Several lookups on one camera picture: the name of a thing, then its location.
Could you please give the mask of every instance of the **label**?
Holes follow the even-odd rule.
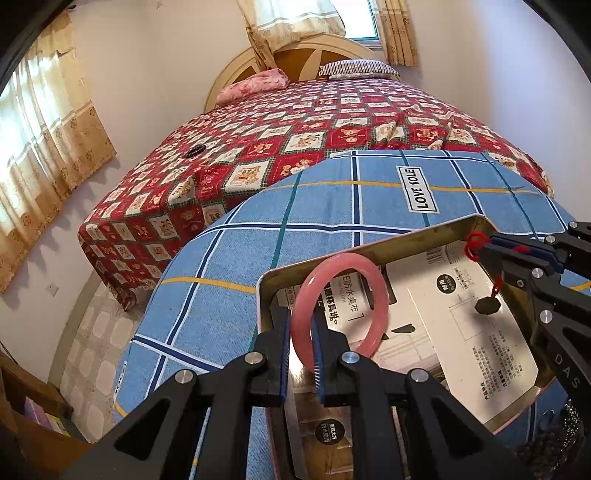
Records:
[[[316,438],[324,445],[334,445],[345,437],[345,427],[335,419],[321,421],[315,430]]]
[[[117,380],[117,386],[115,387],[115,392],[113,393],[113,401],[117,400],[117,395],[119,393],[119,389],[121,388],[121,383],[123,382],[125,370],[127,370],[127,360],[123,362],[123,366],[121,367],[121,374],[119,375],[119,379]]]
[[[456,281],[446,273],[437,277],[437,288],[443,293],[453,293],[456,291]]]
[[[407,200],[409,212],[439,213],[435,198],[421,167],[398,166],[398,176]]]

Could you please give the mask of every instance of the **screw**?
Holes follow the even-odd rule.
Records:
[[[263,356],[259,352],[248,352],[244,356],[244,360],[247,364],[256,365],[262,362]]]
[[[550,323],[552,321],[552,312],[549,310],[542,310],[540,313],[540,321],[542,323]]]
[[[174,379],[178,383],[189,383],[193,379],[193,372],[190,370],[179,370],[174,374]]]
[[[412,378],[417,383],[423,383],[429,380],[429,374],[422,368],[415,368],[412,372],[410,372],[410,378]]]
[[[340,356],[340,359],[346,364],[356,364],[359,362],[359,354],[355,352],[345,352]]]

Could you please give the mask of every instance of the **curtain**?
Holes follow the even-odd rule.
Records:
[[[90,101],[67,14],[0,95],[0,291],[64,200],[115,155]]]
[[[273,54],[290,43],[321,33],[345,35],[330,0],[237,0],[262,70],[275,68]]]
[[[417,39],[406,0],[371,0],[384,55],[391,65],[418,65]]]

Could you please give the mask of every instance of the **window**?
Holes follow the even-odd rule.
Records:
[[[378,29],[370,0],[332,0],[346,28],[346,36],[361,43],[378,43]]]

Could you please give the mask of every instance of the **floor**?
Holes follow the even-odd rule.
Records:
[[[144,310],[145,303],[123,311],[101,283],[80,322],[66,359],[60,392],[74,408],[72,420],[89,442],[100,439],[115,424],[116,369]]]

